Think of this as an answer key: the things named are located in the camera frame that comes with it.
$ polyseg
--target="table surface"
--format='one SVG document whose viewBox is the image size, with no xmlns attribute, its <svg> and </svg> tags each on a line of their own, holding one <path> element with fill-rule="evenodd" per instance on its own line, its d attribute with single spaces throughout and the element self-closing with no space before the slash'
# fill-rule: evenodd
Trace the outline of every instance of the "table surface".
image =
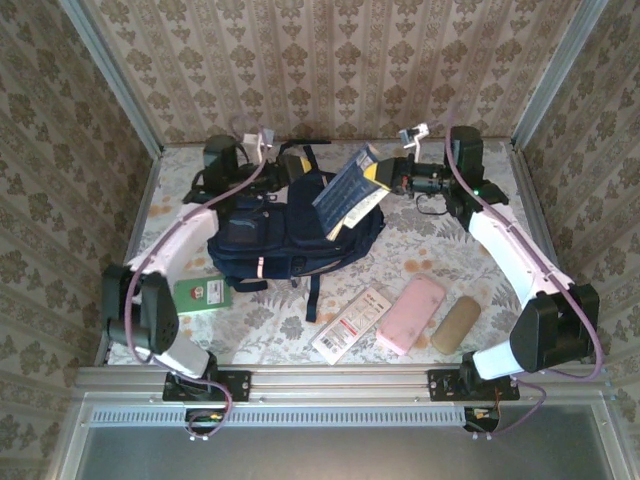
<svg viewBox="0 0 640 480">
<path fill-rule="evenodd" d="M 371 142 L 383 157 L 398 155 L 397 142 Z M 361 144 L 333 143 L 314 146 L 320 168 L 338 171 Z M 510 198 L 516 217 L 525 230 L 528 225 L 509 160 L 508 143 L 485 141 L 485 177 Z M 277 153 L 277 146 L 270 156 Z M 441 162 L 443 143 L 425 143 L 423 162 Z M 191 180 L 202 169 L 202 147 L 167 149 L 163 155 L 159 183 L 148 212 L 139 251 L 157 238 L 177 214 Z M 442 211 L 440 198 L 425 199 L 425 207 Z M 308 278 L 297 288 L 283 280 L 270 280 L 269 289 L 257 293 L 232 293 L 232 306 L 212 312 L 182 315 L 180 329 L 201 347 L 212 351 L 222 364 L 300 365 L 325 364 L 310 341 L 331 319 L 368 286 L 390 301 L 398 298 L 416 273 L 424 273 L 442 285 L 447 296 L 406 356 L 398 356 L 376 343 L 372 328 L 339 363 L 450 363 L 463 352 L 501 342 L 515 323 L 519 303 L 509 282 L 488 252 L 457 221 L 448 215 L 427 216 L 416 210 L 414 201 L 388 195 L 381 202 L 387 226 L 369 254 L 341 270 L 321 277 L 318 321 L 304 321 L 309 292 Z M 184 278 L 218 273 L 203 245 L 185 265 Z M 462 295 L 473 297 L 482 307 L 480 318 L 453 355 L 443 355 L 431 344 L 449 309 Z M 134 363 L 126 347 L 113 345 L 111 365 Z"/>
</svg>

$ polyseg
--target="metal vent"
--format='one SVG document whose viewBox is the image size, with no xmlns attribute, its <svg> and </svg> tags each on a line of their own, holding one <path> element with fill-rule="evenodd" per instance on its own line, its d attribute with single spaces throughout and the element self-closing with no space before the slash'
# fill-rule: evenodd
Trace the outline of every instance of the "metal vent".
<svg viewBox="0 0 640 480">
<path fill-rule="evenodd" d="M 185 407 L 94 410 L 92 427 L 183 426 Z M 465 424 L 463 407 L 236 407 L 229 427 L 424 427 Z"/>
</svg>

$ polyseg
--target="pink case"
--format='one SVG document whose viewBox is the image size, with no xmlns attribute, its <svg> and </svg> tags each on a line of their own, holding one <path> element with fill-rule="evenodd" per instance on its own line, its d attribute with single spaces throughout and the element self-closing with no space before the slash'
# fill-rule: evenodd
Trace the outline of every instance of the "pink case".
<svg viewBox="0 0 640 480">
<path fill-rule="evenodd" d="M 406 355 L 445 295 L 444 288 L 426 275 L 414 275 L 384 316 L 376 338 L 398 355 Z"/>
</svg>

